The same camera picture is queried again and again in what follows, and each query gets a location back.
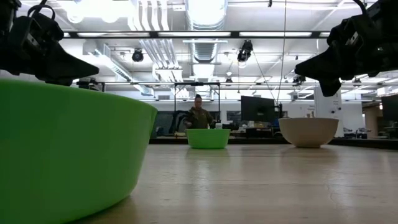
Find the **white bowl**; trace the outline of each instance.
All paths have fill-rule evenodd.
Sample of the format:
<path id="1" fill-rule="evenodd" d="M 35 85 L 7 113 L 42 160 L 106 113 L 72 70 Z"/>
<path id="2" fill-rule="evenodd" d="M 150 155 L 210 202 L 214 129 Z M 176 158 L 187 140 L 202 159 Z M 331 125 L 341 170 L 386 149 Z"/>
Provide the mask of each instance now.
<path id="1" fill-rule="evenodd" d="M 279 126 L 284 138 L 296 147 L 320 147 L 335 136 L 338 119 L 282 118 Z"/>

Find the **ceiling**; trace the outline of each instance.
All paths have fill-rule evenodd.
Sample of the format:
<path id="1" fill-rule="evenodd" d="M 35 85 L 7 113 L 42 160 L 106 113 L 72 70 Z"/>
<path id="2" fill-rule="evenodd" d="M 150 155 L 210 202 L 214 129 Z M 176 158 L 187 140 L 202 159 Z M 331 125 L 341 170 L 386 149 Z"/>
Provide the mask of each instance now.
<path id="1" fill-rule="evenodd" d="M 26 15 L 29 7 L 37 4 L 35 0 L 21 0 L 22 8 L 18 15 Z M 151 2 L 149 1 L 149 22 L 152 16 Z M 127 17 L 130 16 L 131 3 L 130 1 L 112 1 L 108 8 L 103 12 L 87 11 L 89 17 L 85 17 L 80 23 L 74 24 L 68 20 L 68 9 L 74 4 L 73 1 L 48 1 L 55 12 L 57 13 L 56 20 L 64 31 L 115 31 L 115 30 L 130 30 L 127 22 Z M 168 5 L 168 25 L 171 30 L 187 30 L 187 19 L 185 15 L 184 0 L 170 0 Z M 334 26 L 340 24 L 343 19 L 353 15 L 360 14 L 361 11 L 357 5 L 351 0 L 273 0 L 272 7 L 267 7 L 268 1 L 255 0 L 230 0 L 228 1 L 228 8 L 226 10 L 226 18 L 224 30 L 240 30 L 240 31 L 330 31 Z M 114 23 L 104 22 L 101 16 L 104 13 L 116 13 L 119 16 Z M 222 39 L 227 40 L 228 43 L 219 44 L 217 57 L 213 61 L 215 69 L 213 76 L 209 81 L 224 82 L 227 77 L 226 72 L 232 73 L 234 82 L 263 82 L 263 76 L 268 82 L 279 83 L 291 82 L 294 76 L 290 73 L 296 64 L 304 60 L 322 53 L 327 49 L 325 39 L 286 39 L 283 37 L 279 39 L 253 39 L 254 54 L 248 60 L 246 67 L 238 69 L 236 61 L 236 53 L 242 46 L 244 39 Z M 99 75 L 96 76 L 98 81 L 104 82 L 120 82 L 117 77 L 107 66 L 100 60 L 83 53 L 83 43 L 86 40 L 72 40 L 65 39 L 61 41 L 62 46 L 70 54 L 86 60 L 100 68 Z M 110 49 L 111 57 L 117 61 L 123 69 L 129 72 L 130 76 L 137 82 L 155 82 L 152 75 L 153 62 L 146 55 L 144 51 L 144 60 L 142 62 L 133 62 L 131 59 L 135 48 L 142 48 L 138 39 L 90 39 L 97 46 L 106 44 Z M 192 63 L 194 62 L 190 46 L 184 44 L 182 39 L 173 40 L 174 51 L 182 68 L 182 77 L 184 80 L 192 81 L 195 79 L 193 73 Z M 398 73 L 389 72 L 381 74 L 375 78 L 363 77 L 362 82 L 378 83 L 384 80 L 392 80 L 394 77 L 398 78 Z M 135 90 L 133 86 L 119 87 L 121 90 Z M 347 90 L 352 90 L 354 86 L 345 86 Z M 380 88 L 376 85 L 370 85 L 363 88 L 363 93 L 374 95 L 375 90 Z"/>

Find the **bowl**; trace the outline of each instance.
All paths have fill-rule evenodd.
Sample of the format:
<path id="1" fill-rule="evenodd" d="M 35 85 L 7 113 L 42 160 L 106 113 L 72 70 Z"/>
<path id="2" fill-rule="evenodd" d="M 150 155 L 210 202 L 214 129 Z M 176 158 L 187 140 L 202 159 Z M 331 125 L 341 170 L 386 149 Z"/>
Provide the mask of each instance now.
<path id="1" fill-rule="evenodd" d="M 296 147 L 320 147 L 336 134 L 338 119 L 282 118 L 279 127 L 284 138 Z"/>
<path id="2" fill-rule="evenodd" d="M 224 149 L 228 144 L 229 129 L 187 129 L 192 149 Z"/>
<path id="3" fill-rule="evenodd" d="M 0 223 L 64 223 L 129 196 L 157 110 L 78 88 L 0 80 Z"/>

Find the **table surface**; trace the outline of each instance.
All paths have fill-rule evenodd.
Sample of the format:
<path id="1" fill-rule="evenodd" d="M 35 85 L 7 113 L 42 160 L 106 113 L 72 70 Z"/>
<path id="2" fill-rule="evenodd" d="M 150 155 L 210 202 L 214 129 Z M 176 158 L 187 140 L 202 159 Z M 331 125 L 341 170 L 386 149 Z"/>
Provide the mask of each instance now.
<path id="1" fill-rule="evenodd" d="M 396 151 L 150 145 L 131 196 L 75 223 L 374 224 L 397 211 Z"/>

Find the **air duct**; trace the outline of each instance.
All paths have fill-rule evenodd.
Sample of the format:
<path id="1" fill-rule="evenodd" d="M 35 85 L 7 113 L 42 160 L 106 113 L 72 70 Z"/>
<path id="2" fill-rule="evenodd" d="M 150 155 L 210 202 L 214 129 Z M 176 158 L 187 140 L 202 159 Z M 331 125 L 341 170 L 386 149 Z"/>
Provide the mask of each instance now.
<path id="1" fill-rule="evenodd" d="M 228 0 L 185 0 L 190 30 L 223 30 Z M 218 44 L 191 44 L 193 57 L 199 63 L 214 60 Z"/>

